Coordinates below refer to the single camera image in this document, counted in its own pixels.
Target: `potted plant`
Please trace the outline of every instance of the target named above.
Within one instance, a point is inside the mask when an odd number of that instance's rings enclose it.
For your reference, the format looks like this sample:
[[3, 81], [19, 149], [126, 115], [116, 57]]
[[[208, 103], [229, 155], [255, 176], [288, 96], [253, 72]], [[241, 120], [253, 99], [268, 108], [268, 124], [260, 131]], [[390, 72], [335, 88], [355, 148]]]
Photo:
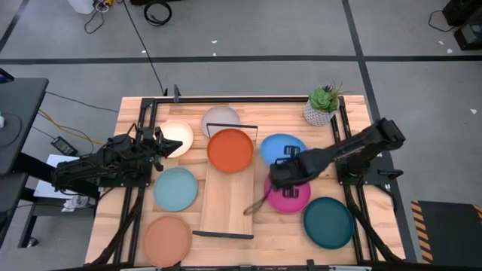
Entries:
[[341, 85], [333, 82], [310, 94], [307, 105], [304, 107], [304, 118], [314, 126], [323, 126], [330, 122], [340, 106], [338, 97], [341, 95]]

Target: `white plate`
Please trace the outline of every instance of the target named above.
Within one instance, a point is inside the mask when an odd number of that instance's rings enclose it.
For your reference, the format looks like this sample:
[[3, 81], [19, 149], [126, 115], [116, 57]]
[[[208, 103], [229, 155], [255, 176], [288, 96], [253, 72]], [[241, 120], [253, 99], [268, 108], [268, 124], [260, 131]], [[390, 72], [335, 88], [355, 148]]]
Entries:
[[194, 134], [191, 127], [180, 120], [169, 120], [160, 125], [164, 138], [182, 142], [182, 146], [175, 150], [168, 158], [178, 157], [189, 150], [193, 144]]
[[[236, 110], [232, 109], [227, 105], [219, 105], [210, 108], [206, 113], [204, 113], [203, 119], [201, 120], [201, 130], [204, 135], [209, 137], [208, 129], [206, 128], [207, 123], [223, 123], [223, 124], [236, 124], [239, 125], [241, 121], [239, 120], [239, 115]], [[233, 127], [221, 127], [221, 126], [209, 126], [209, 132], [211, 137], [217, 132], [223, 129], [230, 129]]]

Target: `teal plate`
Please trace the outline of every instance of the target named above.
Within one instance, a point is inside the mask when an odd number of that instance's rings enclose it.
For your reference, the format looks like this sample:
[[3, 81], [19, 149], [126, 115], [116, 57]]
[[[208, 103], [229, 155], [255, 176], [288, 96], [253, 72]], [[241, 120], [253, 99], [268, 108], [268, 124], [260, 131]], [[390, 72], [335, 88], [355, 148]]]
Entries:
[[196, 177], [187, 169], [167, 169], [154, 184], [154, 198], [162, 209], [171, 212], [186, 209], [197, 195]]
[[338, 200], [319, 197], [304, 212], [304, 229], [322, 248], [337, 249], [346, 245], [353, 236], [353, 217]]

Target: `wooden board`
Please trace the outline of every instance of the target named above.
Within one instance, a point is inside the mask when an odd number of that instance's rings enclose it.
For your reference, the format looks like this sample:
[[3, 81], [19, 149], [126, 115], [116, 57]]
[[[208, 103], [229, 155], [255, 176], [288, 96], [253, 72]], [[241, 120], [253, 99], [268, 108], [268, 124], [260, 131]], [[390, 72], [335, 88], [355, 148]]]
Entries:
[[253, 163], [240, 172], [226, 173], [208, 162], [200, 230], [252, 234], [253, 217], [243, 210], [253, 203], [254, 184]]
[[[365, 98], [363, 96], [345, 96], [346, 110], [353, 134], [370, 125]], [[126, 132], [139, 117], [141, 98], [123, 98], [116, 126], [116, 134]], [[201, 104], [162, 104], [157, 109], [157, 122], [160, 125], [167, 120], [182, 120], [194, 131], [194, 142], [191, 149], [175, 159], [163, 160], [165, 169], [182, 166], [189, 169], [197, 178], [199, 191], [194, 203], [182, 212], [166, 212], [156, 206], [152, 186], [145, 193], [139, 242], [136, 253], [136, 265], [148, 265], [142, 251], [142, 237], [147, 226], [162, 215], [178, 215], [185, 219], [192, 230], [199, 230], [201, 211], [205, 196], [208, 139], [200, 128], [200, 119], [204, 112], [218, 103]], [[255, 148], [255, 183], [254, 200], [263, 196], [263, 181], [268, 167], [258, 153], [259, 145], [267, 136], [284, 132], [297, 136], [308, 148], [323, 148], [334, 144], [331, 126], [310, 126], [303, 117], [304, 103], [253, 102], [229, 103], [238, 112], [241, 122], [259, 126], [258, 140]], [[342, 129], [340, 115], [337, 115], [339, 127]], [[152, 181], [159, 175], [153, 171]], [[331, 164], [316, 180], [311, 182], [312, 197], [331, 196], [345, 203], [343, 189], [338, 184], [334, 164]], [[400, 235], [392, 203], [389, 196], [375, 187], [365, 187], [368, 212], [374, 229], [382, 240], [399, 257], [404, 257]], [[116, 188], [102, 198], [97, 209], [86, 262], [99, 256], [100, 252], [115, 234], [124, 189]], [[232, 265], [304, 265], [307, 259], [314, 259], [316, 264], [352, 264], [355, 263], [353, 243], [350, 242], [337, 250], [323, 249], [313, 244], [307, 237], [301, 222], [302, 214], [286, 215], [276, 212], [268, 204], [253, 215], [253, 240], [208, 238], [193, 236], [192, 248], [182, 261], [182, 266], [232, 266]], [[368, 259], [368, 248], [365, 232], [360, 228], [361, 245], [364, 256]], [[123, 260], [127, 259], [130, 234], [124, 239]]]

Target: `blue plate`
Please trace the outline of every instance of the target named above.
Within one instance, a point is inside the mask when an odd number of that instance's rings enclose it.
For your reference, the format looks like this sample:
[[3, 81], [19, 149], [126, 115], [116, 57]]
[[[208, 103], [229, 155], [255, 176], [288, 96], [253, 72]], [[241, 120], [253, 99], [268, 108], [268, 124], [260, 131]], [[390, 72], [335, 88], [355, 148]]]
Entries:
[[299, 138], [287, 134], [274, 134], [266, 137], [261, 143], [261, 156], [268, 165], [278, 158], [289, 158], [289, 154], [285, 154], [287, 145], [297, 146], [300, 151], [307, 150], [307, 146]]
[[338, 200], [319, 197], [304, 212], [304, 229], [322, 248], [336, 249], [346, 245], [353, 236], [353, 217]]
[[156, 204], [166, 211], [186, 209], [196, 199], [196, 195], [196, 177], [180, 167], [167, 169], [157, 177], [154, 184]]

